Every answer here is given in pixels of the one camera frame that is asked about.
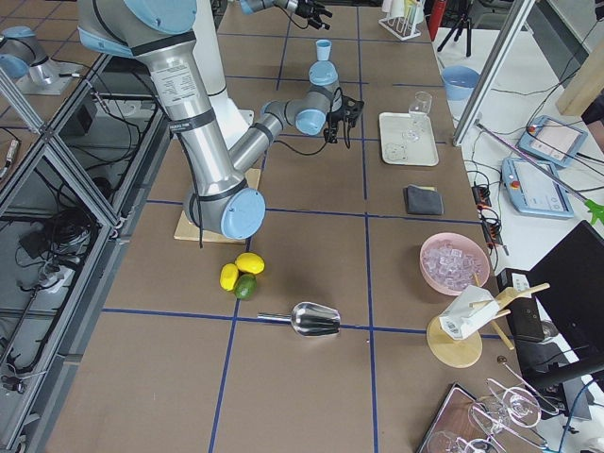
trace lime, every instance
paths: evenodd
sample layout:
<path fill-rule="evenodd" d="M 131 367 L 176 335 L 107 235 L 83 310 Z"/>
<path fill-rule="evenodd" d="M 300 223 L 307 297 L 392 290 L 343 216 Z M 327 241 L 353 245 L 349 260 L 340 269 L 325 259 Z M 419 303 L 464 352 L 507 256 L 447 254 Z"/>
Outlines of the lime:
<path fill-rule="evenodd" d="M 235 295 L 238 299 L 249 299 L 256 290 L 256 276 L 243 274 L 235 283 Z"/>

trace yellow lemon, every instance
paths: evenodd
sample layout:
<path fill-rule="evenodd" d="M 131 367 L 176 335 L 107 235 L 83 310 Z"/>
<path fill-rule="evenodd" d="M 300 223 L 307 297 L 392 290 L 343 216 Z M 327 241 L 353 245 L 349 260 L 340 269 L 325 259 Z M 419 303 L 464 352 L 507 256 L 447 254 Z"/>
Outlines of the yellow lemon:
<path fill-rule="evenodd" d="M 232 262 L 225 264 L 220 271 L 220 287 L 225 291 L 233 291 L 237 278 L 239 278 L 237 266 Z"/>
<path fill-rule="evenodd" d="M 249 274 L 259 274 L 264 270 L 264 260 L 252 252 L 242 253 L 235 260 L 237 268 L 242 272 Z"/>

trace blue joint cap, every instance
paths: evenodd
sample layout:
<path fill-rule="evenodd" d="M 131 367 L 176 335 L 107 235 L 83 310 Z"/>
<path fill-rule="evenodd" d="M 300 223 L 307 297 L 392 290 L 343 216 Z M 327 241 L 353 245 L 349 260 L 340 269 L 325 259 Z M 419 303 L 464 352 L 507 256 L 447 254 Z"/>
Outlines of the blue joint cap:
<path fill-rule="evenodd" d="M 254 10 L 252 9 L 252 7 L 249 6 L 249 3 L 247 3 L 247 0 L 240 0 L 239 4 L 242 7 L 243 14 L 245 14 L 246 16 L 249 16 L 250 14 L 254 14 Z"/>
<path fill-rule="evenodd" d="M 93 35 L 92 33 L 78 27 L 79 40 L 82 42 L 84 47 L 100 52 L 101 54 L 114 55 L 115 57 L 124 57 L 126 59 L 132 59 L 132 51 L 129 47 L 121 45 L 118 42 L 110 41 L 101 36 Z"/>
<path fill-rule="evenodd" d="M 317 135 L 325 124 L 326 115 L 319 109 L 306 109 L 295 115 L 295 126 L 306 135 Z"/>
<path fill-rule="evenodd" d="M 259 230 L 265 212 L 262 194 L 246 187 L 235 193 L 226 204 L 220 229 L 230 239 L 249 238 Z"/>
<path fill-rule="evenodd" d="M 197 13 L 196 0 L 124 0 L 144 24 L 168 35 L 191 29 Z"/>
<path fill-rule="evenodd" d="M 29 70 L 27 63 L 10 54 L 0 54 L 0 68 L 2 68 L 10 78 L 21 78 L 27 74 L 27 71 Z"/>
<path fill-rule="evenodd" d="M 310 67 L 309 80 L 313 85 L 325 87 L 338 80 L 338 71 L 331 61 L 317 61 Z"/>
<path fill-rule="evenodd" d="M 7 38 L 12 38 L 15 40 L 19 38 L 31 38 L 32 36 L 36 36 L 32 29 L 25 25 L 12 26 L 4 30 L 2 34 Z"/>

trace blue cup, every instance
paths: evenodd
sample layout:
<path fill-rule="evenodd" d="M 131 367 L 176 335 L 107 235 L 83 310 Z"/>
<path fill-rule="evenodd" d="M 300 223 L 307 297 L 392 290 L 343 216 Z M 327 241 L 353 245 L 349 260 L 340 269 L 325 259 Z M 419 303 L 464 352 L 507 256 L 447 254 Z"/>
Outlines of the blue cup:
<path fill-rule="evenodd" d="M 441 76 L 449 101 L 462 101 L 470 97 L 480 78 L 479 73 L 467 66 L 448 66 L 443 69 Z"/>

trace screen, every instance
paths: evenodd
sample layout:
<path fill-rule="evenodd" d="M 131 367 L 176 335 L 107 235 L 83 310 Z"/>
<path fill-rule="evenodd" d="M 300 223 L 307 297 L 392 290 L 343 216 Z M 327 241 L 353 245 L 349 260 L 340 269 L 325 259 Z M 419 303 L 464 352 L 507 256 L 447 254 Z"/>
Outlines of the screen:
<path fill-rule="evenodd" d="M 529 208 L 536 210 L 553 210 L 564 212 L 566 204 L 560 195 L 558 184 L 549 177 L 535 169 L 530 163 L 516 161 L 513 163 L 518 180 L 522 184 L 522 194 Z M 539 164 L 541 168 L 549 172 L 549 166 Z"/>
<path fill-rule="evenodd" d="M 604 240 L 580 222 L 528 273 L 531 285 L 549 283 L 537 294 L 564 339 L 580 359 L 604 352 Z M 604 372 L 593 375 L 604 378 Z M 604 383 L 599 382 L 604 390 Z"/>
<path fill-rule="evenodd" d="M 581 132 L 573 127 L 550 119 L 545 121 L 537 132 L 539 140 L 533 139 L 530 146 L 555 160 L 562 161 L 580 136 Z"/>

